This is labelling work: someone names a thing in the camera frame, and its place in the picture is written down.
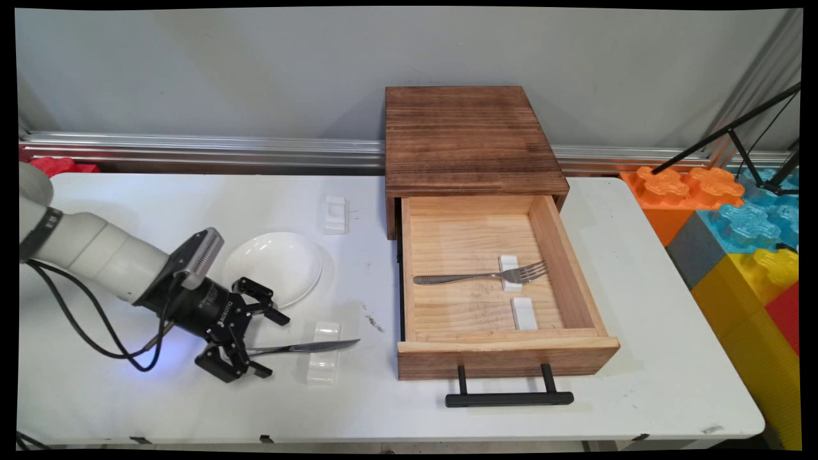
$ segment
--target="wooden box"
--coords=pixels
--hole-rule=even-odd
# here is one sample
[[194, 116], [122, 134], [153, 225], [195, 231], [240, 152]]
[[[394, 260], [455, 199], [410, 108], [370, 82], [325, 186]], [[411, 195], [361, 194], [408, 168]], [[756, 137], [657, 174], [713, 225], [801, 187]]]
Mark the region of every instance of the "wooden box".
[[568, 181], [519, 86], [386, 88], [386, 228], [409, 196], [550, 195]]
[[[386, 203], [401, 264], [401, 379], [597, 372], [619, 348], [560, 221], [568, 183], [520, 87], [387, 88]], [[500, 255], [548, 274], [504, 292], [483, 278], [418, 286], [422, 275], [496, 272]], [[530, 297], [536, 331], [515, 330]]]

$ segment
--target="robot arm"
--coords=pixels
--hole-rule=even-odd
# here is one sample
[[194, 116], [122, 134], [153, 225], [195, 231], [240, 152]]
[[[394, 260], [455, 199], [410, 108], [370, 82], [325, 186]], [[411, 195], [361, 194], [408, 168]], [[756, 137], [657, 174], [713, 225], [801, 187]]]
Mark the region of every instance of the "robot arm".
[[[261, 377], [272, 375], [249, 360], [245, 330], [254, 314], [282, 326], [290, 319], [275, 309], [272, 290], [241, 278], [230, 292], [205, 276], [223, 243], [214, 228], [198, 232], [168, 255], [94, 214], [63, 214], [49, 207], [52, 196], [48, 177], [20, 162], [21, 263], [49, 262], [160, 317], [165, 310], [170, 326], [164, 331], [177, 324], [204, 338], [208, 344], [196, 364], [223, 381], [235, 380], [249, 368]], [[241, 294], [258, 303], [245, 304]]]

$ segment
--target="orange foam block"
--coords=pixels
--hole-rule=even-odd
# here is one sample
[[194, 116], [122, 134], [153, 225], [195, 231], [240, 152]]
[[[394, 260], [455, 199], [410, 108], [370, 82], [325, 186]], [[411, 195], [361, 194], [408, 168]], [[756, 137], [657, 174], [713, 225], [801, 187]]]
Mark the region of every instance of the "orange foam block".
[[619, 178], [631, 188], [656, 235], [667, 246], [694, 210], [716, 210], [722, 204], [741, 206], [744, 187], [724, 169], [693, 168], [688, 174], [665, 169], [659, 174], [640, 167]]

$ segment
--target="wooden lid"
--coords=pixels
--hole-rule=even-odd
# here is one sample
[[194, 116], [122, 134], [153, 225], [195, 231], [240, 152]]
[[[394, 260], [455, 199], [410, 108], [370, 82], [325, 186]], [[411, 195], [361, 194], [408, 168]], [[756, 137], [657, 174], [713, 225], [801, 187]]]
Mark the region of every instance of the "wooden lid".
[[564, 195], [519, 86], [386, 88], [386, 195]]

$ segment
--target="black band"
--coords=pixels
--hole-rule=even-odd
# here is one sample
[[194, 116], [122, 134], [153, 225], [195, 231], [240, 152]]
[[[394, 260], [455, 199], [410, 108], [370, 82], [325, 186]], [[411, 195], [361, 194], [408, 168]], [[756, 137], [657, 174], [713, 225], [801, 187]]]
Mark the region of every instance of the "black band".
[[21, 264], [24, 264], [37, 253], [40, 247], [43, 246], [43, 243], [45, 243], [52, 232], [54, 232], [54, 228], [60, 223], [61, 219], [62, 211], [55, 210], [54, 208], [46, 208], [46, 214], [43, 215], [43, 218], [40, 219], [37, 226], [34, 227], [34, 230], [20, 243]]

